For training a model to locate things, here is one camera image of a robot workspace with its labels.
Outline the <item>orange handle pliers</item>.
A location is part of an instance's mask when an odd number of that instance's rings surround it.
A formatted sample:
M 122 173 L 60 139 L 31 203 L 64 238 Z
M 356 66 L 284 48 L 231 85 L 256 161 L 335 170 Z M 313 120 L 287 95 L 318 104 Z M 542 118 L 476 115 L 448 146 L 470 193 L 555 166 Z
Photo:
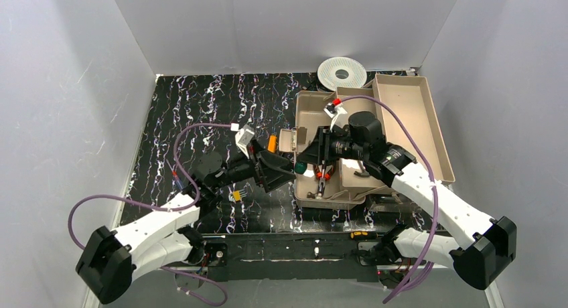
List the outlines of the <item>orange handle pliers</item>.
M 277 135 L 271 135 L 269 137 L 269 141 L 267 144 L 267 150 L 271 153 L 277 153 L 278 152 L 278 137 Z

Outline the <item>green handle screwdriver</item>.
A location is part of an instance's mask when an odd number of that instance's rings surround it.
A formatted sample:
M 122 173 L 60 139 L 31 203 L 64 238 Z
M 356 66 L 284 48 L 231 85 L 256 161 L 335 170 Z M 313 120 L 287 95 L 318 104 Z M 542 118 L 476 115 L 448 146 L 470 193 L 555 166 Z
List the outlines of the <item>green handle screwdriver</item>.
M 294 172 L 303 175 L 307 171 L 307 163 L 296 162 L 294 165 Z

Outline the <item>red needle nose pliers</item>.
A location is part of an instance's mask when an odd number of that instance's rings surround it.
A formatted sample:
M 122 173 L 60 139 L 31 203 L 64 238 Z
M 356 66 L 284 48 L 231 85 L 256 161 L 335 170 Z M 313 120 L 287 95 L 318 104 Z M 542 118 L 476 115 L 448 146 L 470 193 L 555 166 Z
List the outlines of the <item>red needle nose pliers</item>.
M 329 181 L 335 173 L 335 170 L 335 165 L 327 165 L 325 169 L 323 169 L 321 165 L 313 165 L 313 172 L 316 179 L 324 178 L 325 181 Z

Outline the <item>beige plastic tool box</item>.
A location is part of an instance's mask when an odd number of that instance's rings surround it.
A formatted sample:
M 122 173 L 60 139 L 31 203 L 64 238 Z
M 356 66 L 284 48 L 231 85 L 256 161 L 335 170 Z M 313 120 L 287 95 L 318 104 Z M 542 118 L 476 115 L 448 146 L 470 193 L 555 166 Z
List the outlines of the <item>beige plastic tool box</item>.
M 293 154 L 294 196 L 306 208 L 350 210 L 392 194 L 390 179 L 411 161 L 445 185 L 455 181 L 423 76 L 377 74 L 362 88 L 301 91 L 295 128 L 281 130 L 279 150 Z

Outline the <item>black handle hammer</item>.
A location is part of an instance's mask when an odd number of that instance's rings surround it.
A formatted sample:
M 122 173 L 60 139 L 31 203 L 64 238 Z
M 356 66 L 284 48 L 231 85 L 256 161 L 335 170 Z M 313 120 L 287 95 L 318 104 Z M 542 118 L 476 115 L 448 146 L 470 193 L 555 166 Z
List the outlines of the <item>black handle hammer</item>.
M 316 179 L 315 180 L 317 182 L 317 187 L 316 187 L 316 191 L 315 192 L 308 192 L 307 193 L 307 197 L 309 199 L 322 199 L 324 196 L 324 192 L 325 192 L 325 188 L 326 188 L 326 183 L 328 181 L 325 181 L 324 178 L 321 179 Z
M 359 167 L 358 171 L 354 172 L 354 175 L 358 177 L 374 177 L 380 179 L 380 173 L 372 165 L 367 165 L 363 161 L 357 160 Z

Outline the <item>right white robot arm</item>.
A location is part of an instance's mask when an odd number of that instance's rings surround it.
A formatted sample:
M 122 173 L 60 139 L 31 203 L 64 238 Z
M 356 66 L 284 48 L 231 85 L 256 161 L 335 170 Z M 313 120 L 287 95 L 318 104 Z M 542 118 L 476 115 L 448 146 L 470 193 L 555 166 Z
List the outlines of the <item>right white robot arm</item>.
M 453 269 L 469 286 L 484 290 L 515 259 L 516 224 L 506 216 L 494 219 L 442 183 L 431 181 L 427 168 L 414 155 L 386 141 L 380 121 L 371 112 L 349 116 L 347 131 L 318 127 L 312 142 L 297 156 L 298 162 L 316 166 L 340 159 L 362 162 L 373 178 L 408 197 L 449 233 L 440 236 L 399 224 L 376 246 L 359 251 L 366 262 L 426 260 Z

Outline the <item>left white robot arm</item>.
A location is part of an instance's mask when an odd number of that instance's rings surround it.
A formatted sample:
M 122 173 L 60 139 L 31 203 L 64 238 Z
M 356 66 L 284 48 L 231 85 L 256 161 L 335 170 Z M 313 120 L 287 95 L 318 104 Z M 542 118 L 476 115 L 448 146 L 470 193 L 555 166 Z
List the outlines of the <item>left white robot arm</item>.
M 162 207 L 113 230 L 96 229 L 82 249 L 76 272 L 102 304 L 120 298 L 134 280 L 203 250 L 192 224 L 222 200 L 219 189 L 253 179 L 266 192 L 295 179 L 293 162 L 252 140 L 225 161 L 217 152 L 197 159 L 189 184 Z

